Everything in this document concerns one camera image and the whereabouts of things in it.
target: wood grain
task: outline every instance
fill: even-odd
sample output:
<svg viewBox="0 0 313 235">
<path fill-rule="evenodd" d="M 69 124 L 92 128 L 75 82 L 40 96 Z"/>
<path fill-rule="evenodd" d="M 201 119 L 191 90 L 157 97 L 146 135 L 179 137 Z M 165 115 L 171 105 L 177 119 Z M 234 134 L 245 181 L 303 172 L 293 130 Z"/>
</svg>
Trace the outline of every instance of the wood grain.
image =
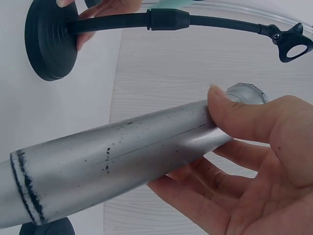
<svg viewBox="0 0 313 235">
<path fill-rule="evenodd" d="M 202 27 L 176 32 L 124 30 L 111 122 L 206 99 L 211 83 L 224 89 L 238 82 L 253 83 L 271 99 L 292 94 L 313 102 L 312 62 L 310 54 L 283 64 L 271 40 L 251 33 Z M 229 174 L 255 176 L 213 154 L 207 157 Z M 105 235 L 205 234 L 147 187 L 108 201 L 104 210 Z"/>
</svg>

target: fingernail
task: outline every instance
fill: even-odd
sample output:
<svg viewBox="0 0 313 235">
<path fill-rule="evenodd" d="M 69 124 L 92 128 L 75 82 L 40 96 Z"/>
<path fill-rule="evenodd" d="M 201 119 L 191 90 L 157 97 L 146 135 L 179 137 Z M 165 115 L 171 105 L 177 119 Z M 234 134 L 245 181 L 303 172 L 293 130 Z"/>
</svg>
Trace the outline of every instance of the fingernail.
<svg viewBox="0 0 313 235">
<path fill-rule="evenodd" d="M 211 84 L 209 93 L 219 98 L 227 98 L 226 93 L 215 84 Z"/>
<path fill-rule="evenodd" d="M 56 0 L 57 1 L 57 5 L 59 6 L 59 7 L 65 7 L 65 1 L 64 0 Z"/>
</svg>

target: black circular base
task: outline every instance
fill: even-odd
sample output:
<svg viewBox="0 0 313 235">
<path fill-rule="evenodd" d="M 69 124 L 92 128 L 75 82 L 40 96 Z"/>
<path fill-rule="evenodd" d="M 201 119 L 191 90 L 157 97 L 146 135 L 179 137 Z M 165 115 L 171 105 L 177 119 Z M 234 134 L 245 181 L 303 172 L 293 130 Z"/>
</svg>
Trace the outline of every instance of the black circular base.
<svg viewBox="0 0 313 235">
<path fill-rule="evenodd" d="M 20 235 L 75 235 L 75 231 L 70 220 L 64 218 L 40 226 L 32 223 L 23 224 Z"/>
<path fill-rule="evenodd" d="M 66 23 L 78 20 L 76 4 L 60 8 L 56 0 L 34 0 L 25 24 L 25 46 L 31 66 L 46 81 L 67 76 L 76 58 L 76 36 Z"/>
</svg>

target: black plastic clip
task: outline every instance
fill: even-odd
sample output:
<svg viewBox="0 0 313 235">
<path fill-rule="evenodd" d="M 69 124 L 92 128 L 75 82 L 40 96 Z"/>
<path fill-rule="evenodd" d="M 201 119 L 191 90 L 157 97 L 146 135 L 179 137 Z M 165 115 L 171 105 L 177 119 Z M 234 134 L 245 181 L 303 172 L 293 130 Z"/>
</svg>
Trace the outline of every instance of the black plastic clip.
<svg viewBox="0 0 313 235">
<path fill-rule="evenodd" d="M 313 41 L 303 35 L 303 25 L 301 23 L 296 24 L 288 31 L 281 31 L 273 24 L 268 26 L 261 25 L 259 34 L 270 37 L 273 43 L 278 46 L 279 59 L 283 63 L 291 62 L 313 50 Z M 301 45 L 306 46 L 303 52 L 296 56 L 288 57 L 288 52 L 292 48 Z"/>
</svg>

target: finger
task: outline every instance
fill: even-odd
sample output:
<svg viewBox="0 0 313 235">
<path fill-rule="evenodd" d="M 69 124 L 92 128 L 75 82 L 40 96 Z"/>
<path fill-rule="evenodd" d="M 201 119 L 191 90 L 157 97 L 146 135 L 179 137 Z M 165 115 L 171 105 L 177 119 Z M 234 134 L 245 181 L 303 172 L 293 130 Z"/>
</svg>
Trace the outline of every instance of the finger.
<svg viewBox="0 0 313 235">
<path fill-rule="evenodd" d="M 237 165 L 258 171 L 265 157 L 271 152 L 271 148 L 232 140 L 213 152 Z"/>
<path fill-rule="evenodd" d="M 303 105 L 299 99 L 291 96 L 265 105 L 232 102 L 219 87 L 211 86 L 208 92 L 208 108 L 217 126 L 232 137 L 269 143 L 274 127 L 300 111 Z"/>
<path fill-rule="evenodd" d="M 70 5 L 75 0 L 56 0 L 59 7 L 65 7 Z"/>
<path fill-rule="evenodd" d="M 231 213 L 238 204 L 237 199 L 213 193 L 199 181 L 199 179 L 192 173 L 190 167 L 187 165 L 172 171 L 168 174 L 168 176 L 183 186 L 186 186 L 190 190 L 216 203 L 218 206 L 229 213 Z"/>
<path fill-rule="evenodd" d="M 141 6 L 141 1 L 132 1 L 129 3 L 128 1 L 124 4 L 111 5 L 111 7 L 103 7 L 95 17 L 101 16 L 110 16 L 110 15 L 120 15 L 120 14 L 129 14 L 139 10 Z"/>
<path fill-rule="evenodd" d="M 168 176 L 147 184 L 162 200 L 213 235 L 226 233 L 229 214 L 214 202 L 184 187 Z"/>
<path fill-rule="evenodd" d="M 189 164 L 192 174 L 212 192 L 239 199 L 252 179 L 237 175 L 228 175 L 206 158 Z"/>
<path fill-rule="evenodd" d="M 77 50 L 81 50 L 83 48 L 83 45 L 88 42 L 95 34 L 95 32 L 89 32 L 79 35 L 76 42 Z"/>
</svg>

